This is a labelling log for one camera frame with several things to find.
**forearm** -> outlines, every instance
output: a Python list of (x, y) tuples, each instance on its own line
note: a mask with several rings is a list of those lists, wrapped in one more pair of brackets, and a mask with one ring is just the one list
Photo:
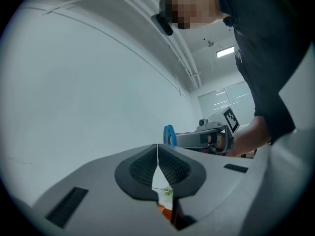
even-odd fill
[(256, 116), (250, 125), (237, 132), (234, 147), (227, 156), (239, 156), (254, 151), (270, 141), (270, 135), (263, 117)]

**white ceiling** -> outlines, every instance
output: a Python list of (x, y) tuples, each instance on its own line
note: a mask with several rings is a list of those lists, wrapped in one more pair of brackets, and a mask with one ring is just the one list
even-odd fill
[[(216, 56), (219, 49), (235, 44), (233, 28), (227, 27), (223, 21), (198, 29), (180, 30), (180, 32), (190, 49), (198, 71), (201, 72), (202, 84), (237, 71), (234, 55), (230, 54), (219, 59)], [(214, 46), (208, 47), (208, 41), (213, 41)]]

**man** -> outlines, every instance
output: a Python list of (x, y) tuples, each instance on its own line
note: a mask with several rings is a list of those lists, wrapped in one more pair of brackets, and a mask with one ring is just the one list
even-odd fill
[[(310, 45), (301, 14), (291, 0), (161, 0), (160, 14), (180, 29), (223, 20), (234, 27), (236, 64), (251, 89), (254, 119), (237, 132), (228, 156), (251, 152), (295, 126), (279, 97)], [(224, 147), (218, 135), (217, 148)]]

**blue ring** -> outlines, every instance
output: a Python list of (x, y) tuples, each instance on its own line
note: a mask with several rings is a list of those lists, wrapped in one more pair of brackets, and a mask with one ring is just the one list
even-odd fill
[(163, 142), (164, 144), (169, 144), (168, 143), (168, 137), (171, 136), (172, 139), (172, 145), (177, 146), (177, 141), (176, 141), (176, 134), (174, 131), (174, 128), (172, 125), (167, 125), (164, 127), (164, 133), (163, 133)]

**black shirt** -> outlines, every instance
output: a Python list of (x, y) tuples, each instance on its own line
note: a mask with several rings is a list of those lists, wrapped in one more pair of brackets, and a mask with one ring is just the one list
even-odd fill
[(241, 59), (238, 70), (249, 85), (255, 116), (263, 116), (272, 142), (291, 132), (293, 120), (279, 91), (302, 61), (311, 38), (289, 0), (219, 0), (224, 19), (234, 27)]

